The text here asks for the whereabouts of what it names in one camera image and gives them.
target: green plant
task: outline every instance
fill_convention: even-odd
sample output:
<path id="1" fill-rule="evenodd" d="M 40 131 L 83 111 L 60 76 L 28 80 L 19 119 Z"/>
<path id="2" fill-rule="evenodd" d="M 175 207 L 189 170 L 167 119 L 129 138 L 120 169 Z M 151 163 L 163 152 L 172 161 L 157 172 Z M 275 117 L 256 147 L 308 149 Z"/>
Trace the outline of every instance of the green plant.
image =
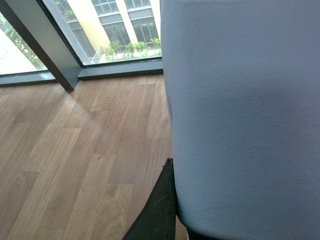
<path id="1" fill-rule="evenodd" d="M 133 53 L 135 51 L 135 46 L 132 42 L 130 42 L 125 49 L 127 50 L 128 53 Z"/>
<path id="2" fill-rule="evenodd" d="M 112 41 L 110 42 L 109 44 L 109 47 L 107 47 L 104 52 L 107 56 L 111 56 L 111 55 L 114 55 L 114 54 L 117 54 L 117 51 L 119 51 L 120 49 L 120 43 L 119 41 Z"/>
<path id="3" fill-rule="evenodd" d="M 134 44 L 134 49 L 137 52 L 142 52 L 146 48 L 147 48 L 147 44 L 143 41 L 140 41 L 140 42 Z"/>
<path id="4" fill-rule="evenodd" d="M 151 42 L 154 43 L 156 49 L 161 48 L 161 40 L 157 37 L 150 39 Z"/>

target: building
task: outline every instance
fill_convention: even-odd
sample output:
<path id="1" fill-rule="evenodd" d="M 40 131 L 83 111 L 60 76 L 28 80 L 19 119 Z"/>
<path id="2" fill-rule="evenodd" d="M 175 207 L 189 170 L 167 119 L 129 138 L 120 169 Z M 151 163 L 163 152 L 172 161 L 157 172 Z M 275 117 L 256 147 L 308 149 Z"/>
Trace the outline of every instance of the building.
<path id="1" fill-rule="evenodd" d="M 91 61 L 104 54 L 112 42 L 118 41 L 123 52 L 130 43 L 144 42 L 154 48 L 151 39 L 160 38 L 159 0 L 56 0 L 55 3 Z"/>

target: hardwood floor plank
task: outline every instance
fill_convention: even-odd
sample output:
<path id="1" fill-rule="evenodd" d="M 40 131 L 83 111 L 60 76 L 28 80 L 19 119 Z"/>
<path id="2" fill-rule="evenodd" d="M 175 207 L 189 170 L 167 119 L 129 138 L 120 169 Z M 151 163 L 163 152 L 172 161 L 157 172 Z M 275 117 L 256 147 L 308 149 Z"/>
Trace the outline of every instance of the hardwood floor plank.
<path id="1" fill-rule="evenodd" d="M 0 199 L 3 196 L 3 189 L 16 178 L 17 173 L 23 170 L 31 150 L 50 121 L 52 114 L 55 113 L 55 107 L 52 104 L 45 104 L 44 106 L 41 115 L 39 114 L 38 118 L 30 124 L 9 160 L 1 168 L 0 183 L 2 184 L 0 185 Z"/>
<path id="2" fill-rule="evenodd" d="M 128 79 L 119 80 L 116 97 L 111 103 L 109 117 L 103 124 L 103 130 L 99 141 L 95 146 L 96 154 L 116 154 L 120 142 L 122 130 L 127 120 L 130 103 L 134 96 L 133 81 Z"/>
<path id="3" fill-rule="evenodd" d="M 137 85 L 123 126 L 110 183 L 134 184 L 142 158 L 155 84 Z"/>
<path id="4" fill-rule="evenodd" d="M 0 143 L 0 173 L 3 171 L 3 167 L 8 163 L 7 161 L 13 154 L 13 152 L 18 148 L 18 145 L 22 137 L 26 134 L 30 126 L 29 122 L 18 122 L 10 129 L 3 141 Z"/>
<path id="5" fill-rule="evenodd" d="M 94 154 L 64 230 L 63 240 L 90 240 L 105 194 L 114 155 Z"/>
<path id="6" fill-rule="evenodd" d="M 35 182 L 7 240 L 33 238 L 79 132 L 79 128 L 66 128 L 60 133 L 48 157 L 50 161 Z"/>
<path id="7" fill-rule="evenodd" d="M 24 162 L 23 169 L 25 171 L 40 172 L 47 167 L 51 151 L 61 136 L 61 132 L 64 131 L 63 125 L 75 105 L 74 99 L 68 96 L 67 92 L 64 93 L 66 94 L 64 98 L 57 103 L 56 115 L 45 126 L 43 133 L 41 133 L 29 154 L 28 161 Z"/>
<path id="8" fill-rule="evenodd" d="M 61 240 L 63 234 L 62 229 L 40 226 L 32 240 Z"/>
<path id="9" fill-rule="evenodd" d="M 80 81 L 70 93 L 0 87 L 0 206 L 16 214 L 6 240 L 121 239 L 172 157 L 164 93 L 163 75 Z M 16 212 L 7 194 L 23 171 L 39 175 Z"/>
<path id="10" fill-rule="evenodd" d="M 92 240 L 121 240 L 127 228 L 133 184 L 108 184 L 102 208 L 94 226 Z"/>
<path id="11" fill-rule="evenodd" d="M 159 80 L 156 83 L 146 137 L 148 139 L 169 138 L 170 134 L 171 128 L 167 107 L 165 83 L 163 80 Z"/>
<path id="12" fill-rule="evenodd" d="M 21 172 L 6 193 L 0 205 L 0 240 L 7 239 L 38 176 L 38 172 Z"/>
<path id="13" fill-rule="evenodd" d="M 187 240 L 187 229 L 178 217 L 175 219 L 175 240 Z"/>
<path id="14" fill-rule="evenodd" d="M 95 95 L 94 102 L 90 109 L 91 112 L 110 110 L 120 82 L 117 78 L 100 81 L 101 87 Z"/>
<path id="15" fill-rule="evenodd" d="M 143 157 L 138 165 L 134 180 L 127 228 L 137 218 L 162 171 L 168 157 L 170 140 L 168 138 L 148 139 L 143 148 Z"/>
<path id="16" fill-rule="evenodd" d="M 98 136 L 101 123 L 108 112 L 91 113 L 64 165 L 52 197 L 41 220 L 41 226 L 65 229 L 83 183 Z"/>

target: glass window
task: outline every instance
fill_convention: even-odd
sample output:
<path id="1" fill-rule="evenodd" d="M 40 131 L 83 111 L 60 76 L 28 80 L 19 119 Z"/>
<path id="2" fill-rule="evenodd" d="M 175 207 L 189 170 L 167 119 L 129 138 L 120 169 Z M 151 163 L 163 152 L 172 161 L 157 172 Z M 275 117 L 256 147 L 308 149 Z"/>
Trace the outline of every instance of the glass window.
<path id="1" fill-rule="evenodd" d="M 116 0 L 92 0 L 92 3 L 99 16 L 119 12 Z"/>
<path id="2" fill-rule="evenodd" d="M 83 50 L 85 51 L 86 55 L 89 57 L 89 59 L 92 59 L 95 55 L 95 50 L 92 47 L 85 31 L 82 28 L 72 30 L 76 38 L 78 39 L 81 47 L 83 47 Z"/>
<path id="3" fill-rule="evenodd" d="M 55 0 L 55 3 L 59 7 L 67 22 L 77 20 L 67 0 Z"/>
<path id="4" fill-rule="evenodd" d="M 103 25 L 110 42 L 119 41 L 122 50 L 130 43 L 130 39 L 123 22 Z"/>
<path id="5" fill-rule="evenodd" d="M 150 0 L 125 0 L 128 10 L 150 7 Z"/>
<path id="6" fill-rule="evenodd" d="M 38 1 L 49 9 L 83 65 L 162 54 L 160 0 L 152 6 L 150 0 L 120 0 L 127 7 L 117 5 L 118 0 Z"/>
<path id="7" fill-rule="evenodd" d="M 152 46 L 152 39 L 158 38 L 156 23 L 153 17 L 132 20 L 132 25 L 139 42 Z"/>
<path id="8" fill-rule="evenodd" d="M 0 43 L 0 75 L 47 70 L 1 13 Z"/>

